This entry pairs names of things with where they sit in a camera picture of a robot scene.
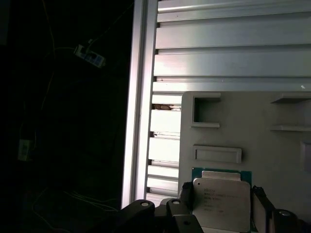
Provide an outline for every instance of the dark background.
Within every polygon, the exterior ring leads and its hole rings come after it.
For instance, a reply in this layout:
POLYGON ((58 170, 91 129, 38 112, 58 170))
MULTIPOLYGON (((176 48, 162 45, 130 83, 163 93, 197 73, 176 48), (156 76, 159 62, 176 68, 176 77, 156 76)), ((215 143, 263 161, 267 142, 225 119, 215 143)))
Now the dark background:
MULTIPOLYGON (((87 44, 132 2, 45 0, 55 47, 87 44)), ((0 53, 8 57, 2 63, 13 164, 7 173, 17 222, 6 232, 63 232, 49 229, 31 210, 45 188, 35 208, 53 228, 85 232, 109 214, 63 191, 116 199, 109 204, 120 208, 133 7, 90 48, 107 60, 99 69, 70 49, 56 50, 54 59, 42 0, 11 0, 7 46, 0 53), (36 138, 30 162, 17 161, 20 138, 36 138)))

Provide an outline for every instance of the white louvered panel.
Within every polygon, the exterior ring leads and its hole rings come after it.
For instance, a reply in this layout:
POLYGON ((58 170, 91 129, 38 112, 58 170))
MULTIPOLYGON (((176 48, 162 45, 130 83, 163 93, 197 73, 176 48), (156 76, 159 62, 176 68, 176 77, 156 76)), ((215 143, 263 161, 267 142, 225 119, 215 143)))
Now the white louvered panel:
POLYGON ((163 199, 167 198, 172 198, 168 196, 163 196, 163 195, 157 195, 157 194, 152 194, 152 193, 147 193, 146 199, 149 201, 152 201, 156 207, 158 207, 163 199))
POLYGON ((157 49, 311 43, 311 19, 233 21, 158 28, 157 49))
POLYGON ((150 131, 180 133, 180 111, 152 110, 150 131))
POLYGON ((178 179, 178 169, 160 166, 148 166, 148 175, 178 179))
POLYGON ((148 176, 147 187, 178 192, 178 180, 148 176))
POLYGON ((149 159, 179 162, 179 140, 150 138, 149 159))
MULTIPOLYGON (((185 91, 310 90, 310 10, 303 0, 159 2, 152 103, 180 105, 185 91)), ((177 196, 178 169, 162 161, 179 161, 180 117, 151 111, 147 196, 177 196)))

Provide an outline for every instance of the horizontal slat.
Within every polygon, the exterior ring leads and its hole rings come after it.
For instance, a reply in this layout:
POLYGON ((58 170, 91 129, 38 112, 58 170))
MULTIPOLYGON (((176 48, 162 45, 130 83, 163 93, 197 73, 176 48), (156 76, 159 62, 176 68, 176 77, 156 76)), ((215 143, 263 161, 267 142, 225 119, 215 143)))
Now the horizontal slat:
POLYGON ((180 111, 151 111, 150 131, 180 133, 180 111))
POLYGON ((148 166, 148 175, 178 179, 178 169, 160 166, 148 166))
POLYGON ((170 95, 170 94, 154 94, 152 96, 152 103, 161 104, 181 104, 182 95, 170 95))
POLYGON ((219 78, 218 82, 154 82, 153 91, 157 93, 184 93, 186 91, 311 91, 310 78, 291 78, 291 82, 283 78, 270 78, 269 81, 256 81, 256 78, 245 78, 244 82, 231 78, 226 82, 219 78))
POLYGON ((151 161, 152 166, 161 166, 161 167, 169 167, 169 168, 179 168, 179 164, 177 162, 161 162, 157 160, 151 161))
POLYGON ((148 188, 159 188, 159 189, 165 189, 165 190, 177 192, 178 191, 178 180, 148 176, 147 187, 148 188))
POLYGON ((166 139, 176 139, 176 140, 180 140, 180 133, 172 133, 172 132, 152 132, 152 137, 154 137, 154 138, 166 138, 166 139))
POLYGON ((155 56, 155 76, 311 76, 310 50, 155 56))
POLYGON ((152 194, 152 193, 146 194, 146 199, 149 201, 152 201, 156 207, 160 205, 163 199, 167 199, 167 198, 173 198, 173 197, 162 196, 162 195, 157 195, 157 194, 152 194))
POLYGON ((178 12, 178 11, 193 11, 193 10, 204 10, 204 9, 222 9, 222 8, 233 8, 233 7, 247 7, 265 4, 276 4, 286 3, 288 0, 192 0, 192 1, 160 1, 158 4, 158 12, 178 12))
MULTIPOLYGON (((264 1, 257 1, 259 4, 265 4, 264 1)), ((220 9, 205 9, 205 10, 191 10, 177 11, 164 13, 169 7, 167 3, 159 2, 159 11, 163 12, 157 17, 158 22, 172 22, 180 20, 194 20, 207 18, 224 18, 224 17, 246 17, 246 16, 261 16, 261 15, 275 15, 275 14, 289 14, 295 12, 311 11, 311 4, 308 0, 298 0, 290 2, 276 2, 275 4, 268 4, 262 6, 236 6, 234 8, 220 8, 220 9)))
POLYGON ((233 22, 158 28, 157 49, 311 43, 311 19, 233 22))
POLYGON ((159 188, 149 188, 149 192, 156 195, 162 195, 162 196, 168 196, 168 197, 178 197, 178 192, 176 191, 170 191, 165 189, 159 189, 159 188))
POLYGON ((149 159, 179 162, 179 140, 150 138, 149 159))

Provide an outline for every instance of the cable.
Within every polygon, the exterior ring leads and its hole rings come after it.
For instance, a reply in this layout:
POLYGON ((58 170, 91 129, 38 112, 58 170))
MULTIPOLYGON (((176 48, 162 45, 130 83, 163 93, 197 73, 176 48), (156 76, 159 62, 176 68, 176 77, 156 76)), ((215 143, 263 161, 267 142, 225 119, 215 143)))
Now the cable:
POLYGON ((121 15, 119 15, 119 17, 110 25, 110 27, 104 31, 104 33, 102 33, 101 35, 99 35, 98 37, 96 37, 94 40, 92 40, 92 42, 88 45, 87 49, 86 49, 86 53, 88 53, 90 47, 96 42, 98 41, 101 37, 103 37, 108 31, 110 31, 110 29, 112 28, 113 25, 115 25, 122 17, 123 15, 133 6, 134 2, 131 3, 126 9, 125 11, 123 11, 123 13, 121 15))
POLYGON ((74 191, 74 193, 75 193, 76 196, 79 196, 81 198, 90 199, 90 200, 94 200, 94 201, 101 202, 101 203, 105 203, 105 202, 109 202, 109 201, 112 201, 112 200, 116 200, 115 198, 108 199, 108 200, 97 200, 97 199, 94 199, 94 198, 83 196, 83 195, 77 193, 76 191, 74 191))
POLYGON ((66 193, 68 196, 70 196, 70 197, 72 197, 72 198, 75 198, 75 199, 78 199, 78 200, 87 202, 87 203, 89 203, 89 204, 91 204, 91 205, 94 205, 94 206, 96 206, 97 208, 102 209, 103 211, 115 211, 115 212, 118 211, 117 209, 115 209, 115 208, 113 208, 113 207, 111 207, 111 206, 104 205, 104 204, 100 204, 100 203, 96 203, 96 202, 92 202, 92 201, 88 201, 88 200, 85 200, 85 199, 83 199, 83 198, 77 197, 77 196, 72 195, 72 194, 70 194, 70 193, 68 193, 68 192, 65 192, 65 191, 64 191, 64 193, 66 193), (110 209, 112 209, 112 210, 106 210, 106 209, 102 208, 101 206, 110 208, 110 209))
MULTIPOLYGON (((48 15, 47 8, 46 8, 46 5, 45 5, 44 0, 42 0, 42 4, 43 4, 45 16, 47 17, 47 22, 48 22, 49 29, 50 29, 51 40, 52 40, 52 47, 53 47, 53 54, 54 54, 54 60, 56 60, 54 36, 53 36, 53 32, 52 32, 52 28, 51 28, 51 24, 50 24, 50 20, 49 20, 49 15, 48 15)), ((50 81, 49 81, 49 85, 48 85, 48 88, 47 88, 47 92, 45 93, 44 99, 43 99, 43 101, 42 101, 41 110, 43 110, 44 102, 45 102, 45 99, 46 99, 47 94, 48 94, 48 92, 49 92, 50 85, 51 85, 51 82, 52 82, 52 80, 53 80, 53 76, 54 76, 54 70, 53 70, 53 72, 52 72, 52 75, 51 75, 51 78, 50 78, 50 81)))
POLYGON ((35 201, 33 202, 33 205, 32 205, 32 211, 41 219, 43 220, 52 230, 54 231, 64 231, 64 232, 67 232, 67 233, 71 233, 70 231, 66 230, 66 229, 62 229, 62 228, 54 228, 43 216, 41 216, 39 213, 37 213, 35 211, 35 204, 38 202, 38 200, 40 199, 40 197, 45 193, 45 191, 47 190, 48 188, 45 188, 43 189, 43 191, 39 194, 39 196, 35 199, 35 201))

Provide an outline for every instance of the white wire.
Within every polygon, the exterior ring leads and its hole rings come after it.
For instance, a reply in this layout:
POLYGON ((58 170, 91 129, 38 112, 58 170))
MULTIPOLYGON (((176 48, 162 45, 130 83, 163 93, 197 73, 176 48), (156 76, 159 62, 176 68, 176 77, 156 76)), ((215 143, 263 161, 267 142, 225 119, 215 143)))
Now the white wire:
POLYGON ((96 206, 97 208, 102 209, 103 211, 108 211, 108 212, 109 212, 109 211, 118 211, 117 209, 115 209, 115 208, 113 208, 113 207, 111 207, 111 206, 104 205, 104 204, 99 204, 99 203, 95 203, 95 202, 92 202, 92 201, 88 201, 88 200, 85 200, 85 199, 80 198, 80 197, 78 197, 78 196, 72 195, 72 194, 70 194, 70 193, 68 193, 68 192, 65 192, 65 191, 64 191, 64 193, 66 193, 68 196, 70 196, 70 197, 72 197, 72 198, 75 198, 75 199, 84 201, 84 202, 86 202, 86 203, 89 203, 89 204, 91 204, 91 205, 94 205, 94 206, 96 206), (112 210, 106 210, 106 209, 102 208, 101 206, 110 208, 110 209, 112 209, 112 210))
POLYGON ((105 202, 109 202, 109 201, 112 201, 112 200, 116 200, 115 198, 111 198, 111 199, 108 199, 108 200, 97 200, 95 198, 90 198, 90 197, 81 195, 81 194, 77 193, 76 191, 74 191, 74 195, 79 196, 81 198, 85 198, 85 199, 90 199, 90 200, 94 200, 94 201, 97 201, 97 202, 101 202, 101 203, 105 203, 105 202))
POLYGON ((39 213, 37 213, 35 211, 35 204, 38 202, 38 200, 40 199, 40 197, 45 193, 45 191, 47 190, 48 188, 45 188, 40 194, 39 196, 36 198, 36 200, 33 202, 33 205, 32 205, 32 211, 41 219, 43 220, 52 230, 54 231, 64 231, 64 232, 67 232, 67 233, 71 233, 70 231, 66 230, 66 229, 62 229, 62 228, 54 228, 43 216, 41 216, 39 213))

